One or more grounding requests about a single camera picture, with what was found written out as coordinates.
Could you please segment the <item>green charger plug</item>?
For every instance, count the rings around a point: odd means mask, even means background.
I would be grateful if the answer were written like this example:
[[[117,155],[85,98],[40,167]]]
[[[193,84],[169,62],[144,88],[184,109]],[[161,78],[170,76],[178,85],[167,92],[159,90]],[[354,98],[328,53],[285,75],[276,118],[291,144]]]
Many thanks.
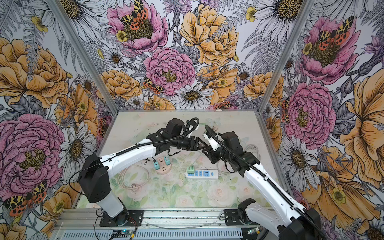
[[[187,174],[188,174],[188,175],[194,175],[194,174],[195,174],[195,168],[194,168],[194,166],[188,166],[188,167],[187,167]]]

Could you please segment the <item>white blue rectangular power strip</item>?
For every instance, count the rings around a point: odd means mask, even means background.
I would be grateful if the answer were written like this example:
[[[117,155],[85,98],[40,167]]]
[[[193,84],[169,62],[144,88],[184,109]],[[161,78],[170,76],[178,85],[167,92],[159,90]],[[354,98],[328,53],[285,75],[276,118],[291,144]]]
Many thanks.
[[[217,170],[195,170],[193,174],[185,173],[186,178],[196,180],[218,180],[219,173]]]

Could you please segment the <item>round pink power strip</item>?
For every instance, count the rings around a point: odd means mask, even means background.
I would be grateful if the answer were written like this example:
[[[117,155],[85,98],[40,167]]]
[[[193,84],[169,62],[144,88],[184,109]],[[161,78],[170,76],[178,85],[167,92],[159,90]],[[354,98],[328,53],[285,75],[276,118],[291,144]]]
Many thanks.
[[[172,169],[172,163],[169,157],[161,157],[154,161],[154,167],[159,175],[165,175]]]

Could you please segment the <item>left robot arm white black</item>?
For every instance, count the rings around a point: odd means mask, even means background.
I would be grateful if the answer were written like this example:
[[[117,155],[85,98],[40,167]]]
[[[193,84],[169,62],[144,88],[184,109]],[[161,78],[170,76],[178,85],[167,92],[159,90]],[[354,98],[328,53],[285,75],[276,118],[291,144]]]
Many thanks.
[[[185,151],[200,151],[207,144],[192,132],[199,127],[200,120],[192,118],[183,122],[171,119],[167,126],[148,135],[139,143],[119,152],[99,157],[87,157],[83,168],[78,171],[78,183],[89,203],[97,204],[105,214],[105,219],[114,226],[123,226],[131,220],[127,208],[111,189],[110,180],[116,178],[123,187],[128,169],[138,162],[153,160],[156,155],[169,151],[172,147]]]

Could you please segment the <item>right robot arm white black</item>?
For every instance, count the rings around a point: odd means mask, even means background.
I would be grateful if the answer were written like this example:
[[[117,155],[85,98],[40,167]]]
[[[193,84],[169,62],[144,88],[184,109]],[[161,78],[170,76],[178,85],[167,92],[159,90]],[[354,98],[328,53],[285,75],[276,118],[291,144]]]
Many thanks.
[[[306,209],[291,197],[250,152],[245,152],[235,132],[218,134],[206,126],[204,137],[210,143],[208,157],[213,162],[229,163],[232,169],[251,183],[273,208],[273,211],[251,203],[242,214],[247,222],[255,222],[280,240],[325,240],[321,217],[314,210]]]

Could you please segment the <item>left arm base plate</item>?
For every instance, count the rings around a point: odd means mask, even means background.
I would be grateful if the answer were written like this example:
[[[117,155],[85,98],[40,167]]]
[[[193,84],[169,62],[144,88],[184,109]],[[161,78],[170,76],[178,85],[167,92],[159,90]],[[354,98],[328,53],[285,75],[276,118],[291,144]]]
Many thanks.
[[[144,210],[123,210],[114,218],[103,213],[100,227],[140,227],[144,212]]]

